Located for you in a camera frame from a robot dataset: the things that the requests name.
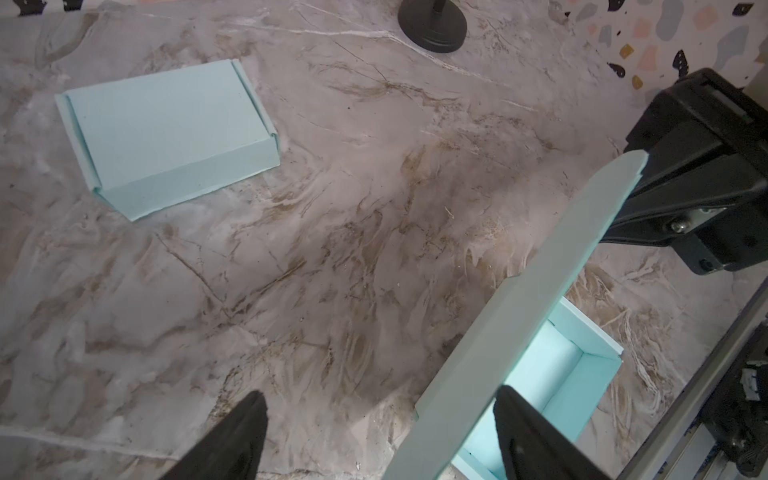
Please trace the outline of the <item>aluminium mounting rail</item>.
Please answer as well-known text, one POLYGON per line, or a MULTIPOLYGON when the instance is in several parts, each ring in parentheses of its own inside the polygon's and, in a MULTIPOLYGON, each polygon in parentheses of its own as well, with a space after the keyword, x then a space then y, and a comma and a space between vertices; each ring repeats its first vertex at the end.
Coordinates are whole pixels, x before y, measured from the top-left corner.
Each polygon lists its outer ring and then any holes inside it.
POLYGON ((715 440, 702 425, 706 401, 767 318, 763 282, 692 380, 618 475, 619 480, 693 479, 715 440))

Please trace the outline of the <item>mint paper box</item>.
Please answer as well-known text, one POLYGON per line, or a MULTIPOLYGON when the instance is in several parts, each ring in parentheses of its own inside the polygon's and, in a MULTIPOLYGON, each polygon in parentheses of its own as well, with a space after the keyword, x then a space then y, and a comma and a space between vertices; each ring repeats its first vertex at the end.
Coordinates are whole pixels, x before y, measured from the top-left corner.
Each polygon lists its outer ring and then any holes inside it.
POLYGON ((234 59, 55 97, 85 184, 130 221, 280 164, 277 131, 234 59))
POLYGON ((631 151, 601 168, 527 267, 502 282, 418 400, 386 478, 436 479, 454 466, 471 479, 508 479, 493 413, 503 385, 575 446, 621 366, 622 347, 566 292, 647 159, 631 151))

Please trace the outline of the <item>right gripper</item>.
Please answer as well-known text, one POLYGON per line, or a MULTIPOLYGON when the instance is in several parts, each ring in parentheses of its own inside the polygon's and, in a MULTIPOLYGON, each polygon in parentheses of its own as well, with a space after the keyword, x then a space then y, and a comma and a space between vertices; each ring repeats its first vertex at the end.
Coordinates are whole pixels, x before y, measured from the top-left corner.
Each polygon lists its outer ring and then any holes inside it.
POLYGON ((767 259, 767 112, 705 68, 658 93, 626 137, 648 161, 606 243, 670 247, 695 274, 767 259))

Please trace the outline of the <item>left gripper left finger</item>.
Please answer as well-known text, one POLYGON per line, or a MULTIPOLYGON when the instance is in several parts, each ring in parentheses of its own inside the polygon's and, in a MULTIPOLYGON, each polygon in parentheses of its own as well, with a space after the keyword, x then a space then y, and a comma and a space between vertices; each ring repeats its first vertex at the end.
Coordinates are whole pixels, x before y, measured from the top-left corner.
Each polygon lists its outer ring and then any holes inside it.
POLYGON ((162 480, 256 478, 268 427, 264 395, 248 393, 162 480))

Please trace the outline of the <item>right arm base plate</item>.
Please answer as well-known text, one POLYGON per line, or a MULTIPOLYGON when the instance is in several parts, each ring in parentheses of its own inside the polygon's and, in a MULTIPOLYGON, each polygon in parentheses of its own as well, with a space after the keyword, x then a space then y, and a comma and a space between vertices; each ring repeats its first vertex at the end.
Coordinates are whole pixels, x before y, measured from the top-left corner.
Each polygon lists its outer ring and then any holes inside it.
POLYGON ((767 324, 754 331, 706 402, 701 419, 747 478, 767 462, 767 324))

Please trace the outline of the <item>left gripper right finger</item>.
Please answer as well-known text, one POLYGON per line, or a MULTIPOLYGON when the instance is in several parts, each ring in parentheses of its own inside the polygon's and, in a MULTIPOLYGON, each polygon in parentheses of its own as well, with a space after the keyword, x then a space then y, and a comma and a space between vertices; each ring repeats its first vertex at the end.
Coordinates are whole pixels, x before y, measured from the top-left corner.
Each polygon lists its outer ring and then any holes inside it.
POLYGON ((512 387, 499 387, 493 413, 508 479, 608 480, 512 387))

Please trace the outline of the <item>black microphone stand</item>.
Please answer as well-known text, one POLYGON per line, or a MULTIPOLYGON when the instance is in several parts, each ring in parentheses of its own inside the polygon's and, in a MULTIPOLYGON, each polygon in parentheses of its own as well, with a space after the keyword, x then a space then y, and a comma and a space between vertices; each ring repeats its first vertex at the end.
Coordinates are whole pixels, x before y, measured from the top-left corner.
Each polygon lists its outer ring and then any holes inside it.
POLYGON ((466 17, 452 1, 404 0, 397 19, 411 41, 431 52, 455 52, 466 39, 466 17))

